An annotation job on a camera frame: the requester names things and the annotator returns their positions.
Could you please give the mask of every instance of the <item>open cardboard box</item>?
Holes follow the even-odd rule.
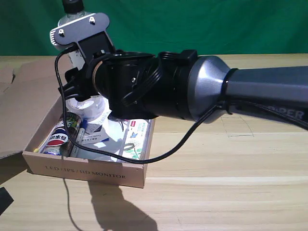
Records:
[[[64,73],[71,68],[69,58],[59,62]],[[34,174],[100,181],[109,184],[144,187],[147,165],[105,162],[33,150],[48,135],[62,114],[61,97],[54,73],[54,58],[24,64],[13,79],[13,69],[0,72],[0,158],[23,153]],[[154,123],[151,123],[143,158],[148,158]]]

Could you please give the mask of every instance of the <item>plastic bottle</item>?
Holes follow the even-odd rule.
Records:
[[[66,15],[59,20],[58,26],[62,26],[66,23],[91,14],[90,12],[84,11],[85,8],[82,0],[62,0],[62,5]],[[78,70],[83,67],[85,61],[83,60],[79,50],[69,53],[68,56],[71,59],[73,67],[77,67]]]

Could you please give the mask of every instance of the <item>black cord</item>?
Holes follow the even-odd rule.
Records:
[[[79,143],[77,143],[74,139],[72,139],[72,137],[70,136],[69,132],[68,132],[68,127],[67,127],[67,123],[66,123],[66,102],[65,102],[65,96],[64,96],[64,89],[63,89],[63,85],[62,85],[62,81],[59,75],[59,69],[58,69],[58,63],[60,58],[67,54],[70,53],[72,51],[76,50],[76,47],[70,47],[65,49],[64,51],[62,51],[55,59],[54,61],[54,69],[56,72],[56,77],[59,83],[59,87],[60,87],[60,94],[62,97],[62,110],[63,110],[63,123],[64,123],[64,129],[67,133],[67,136],[69,138],[69,140],[78,148],[83,149],[85,151],[89,151],[89,152],[94,152],[94,153],[99,153],[99,154],[103,154],[103,155],[107,155],[107,156],[111,156],[114,157],[116,159],[122,160],[122,161],[126,161],[129,163],[133,163],[133,164],[149,164],[149,163],[153,163],[153,162],[157,162],[160,161],[162,159],[167,158],[168,156],[174,154],[178,149],[180,149],[180,147],[183,146],[183,144],[188,140],[188,138],[191,136],[191,134],[197,129],[197,127],[202,124],[216,109],[217,106],[214,105],[212,106],[209,110],[207,110],[193,125],[192,127],[187,131],[187,133],[184,135],[184,137],[181,139],[181,141],[174,147],[172,148],[170,151],[166,152],[163,155],[157,156],[155,158],[152,159],[147,159],[147,160],[134,160],[134,159],[130,159],[130,158],[126,158],[111,152],[106,152],[106,151],[101,151],[101,150],[97,150],[97,149],[92,149],[92,148],[88,148],[85,147]]]
[[[291,116],[288,116],[288,115],[280,113],[280,112],[276,112],[276,111],[274,111],[274,110],[272,110],[272,109],[270,109],[267,106],[264,106],[262,104],[251,102],[251,101],[245,101],[245,100],[231,100],[230,104],[232,104],[232,105],[248,105],[248,106],[253,106],[255,108],[258,108],[261,111],[269,112],[272,115],[274,115],[274,116],[284,120],[285,122],[291,123],[291,124],[296,125],[296,126],[298,126],[300,128],[308,130],[308,123],[307,122],[302,121],[300,119],[293,118]]]

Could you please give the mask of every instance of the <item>green backdrop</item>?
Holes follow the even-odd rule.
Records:
[[[115,47],[199,54],[308,53],[308,0],[84,0]],[[0,0],[0,55],[55,55],[61,0]]]

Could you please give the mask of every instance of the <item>wooden tabletop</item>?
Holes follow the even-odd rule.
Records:
[[[307,65],[308,54],[221,55],[230,67]],[[0,57],[0,67],[44,57]],[[151,157],[192,122],[159,117]],[[21,155],[0,160],[14,203],[3,231],[307,231],[308,133],[226,115],[201,125],[171,157],[148,166],[144,189],[32,175]]]

